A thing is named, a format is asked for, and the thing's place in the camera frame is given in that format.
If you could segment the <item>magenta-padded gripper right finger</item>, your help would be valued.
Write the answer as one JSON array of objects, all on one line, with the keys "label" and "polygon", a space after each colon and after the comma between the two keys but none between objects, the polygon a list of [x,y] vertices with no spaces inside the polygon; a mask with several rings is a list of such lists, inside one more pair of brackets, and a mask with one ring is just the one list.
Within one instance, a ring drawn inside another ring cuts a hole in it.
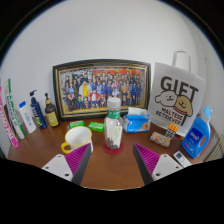
[{"label": "magenta-padded gripper right finger", "polygon": [[159,155],[139,144],[133,145],[133,154],[145,185],[182,169],[168,154]]}]

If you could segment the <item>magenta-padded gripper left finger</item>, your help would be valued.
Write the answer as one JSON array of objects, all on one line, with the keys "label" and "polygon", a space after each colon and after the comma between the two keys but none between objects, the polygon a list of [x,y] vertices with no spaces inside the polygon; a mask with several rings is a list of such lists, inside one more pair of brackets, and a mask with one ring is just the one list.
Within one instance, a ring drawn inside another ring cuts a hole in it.
[{"label": "magenta-padded gripper left finger", "polygon": [[91,144],[81,146],[67,155],[57,154],[42,169],[80,185],[91,155]]}]

